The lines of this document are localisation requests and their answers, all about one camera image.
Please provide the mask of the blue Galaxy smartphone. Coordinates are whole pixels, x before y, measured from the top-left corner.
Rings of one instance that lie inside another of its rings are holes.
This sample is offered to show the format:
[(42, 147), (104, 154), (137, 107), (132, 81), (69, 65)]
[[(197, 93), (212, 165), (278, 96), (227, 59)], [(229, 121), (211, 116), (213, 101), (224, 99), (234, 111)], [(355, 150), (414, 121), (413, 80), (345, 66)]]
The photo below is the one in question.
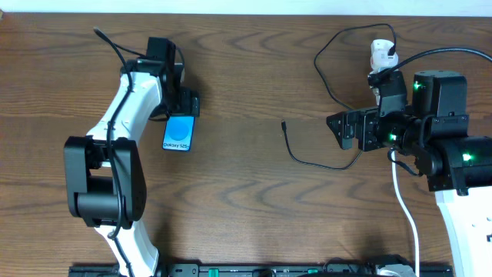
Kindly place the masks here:
[(164, 150), (189, 152), (193, 138), (195, 117), (172, 116), (167, 121), (162, 148)]

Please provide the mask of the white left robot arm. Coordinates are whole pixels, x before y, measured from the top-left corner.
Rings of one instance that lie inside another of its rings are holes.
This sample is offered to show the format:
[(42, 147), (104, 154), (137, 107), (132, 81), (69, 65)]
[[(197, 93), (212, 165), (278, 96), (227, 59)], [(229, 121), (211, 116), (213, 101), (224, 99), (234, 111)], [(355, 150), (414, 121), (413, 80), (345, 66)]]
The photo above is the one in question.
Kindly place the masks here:
[(164, 150), (188, 152), (200, 115), (198, 92), (184, 87), (185, 60), (168, 38), (150, 37), (144, 54), (123, 59), (116, 96), (100, 121), (64, 145), (68, 209), (108, 243), (116, 265), (73, 265), (70, 276), (166, 276), (145, 228), (145, 175), (138, 153), (148, 122), (163, 122)]

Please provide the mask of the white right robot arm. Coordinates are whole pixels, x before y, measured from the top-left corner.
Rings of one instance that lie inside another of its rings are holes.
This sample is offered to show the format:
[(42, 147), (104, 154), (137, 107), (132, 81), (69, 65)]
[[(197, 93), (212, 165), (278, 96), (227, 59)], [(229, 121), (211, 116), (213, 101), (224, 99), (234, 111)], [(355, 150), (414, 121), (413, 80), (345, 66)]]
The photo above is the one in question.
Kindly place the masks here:
[(388, 147), (415, 158), (443, 216), (458, 276), (491, 274), (491, 139), (468, 134), (467, 80), (443, 70), (414, 75), (413, 95), (401, 72), (373, 87), (370, 108), (327, 117), (342, 149), (358, 140), (363, 152)]

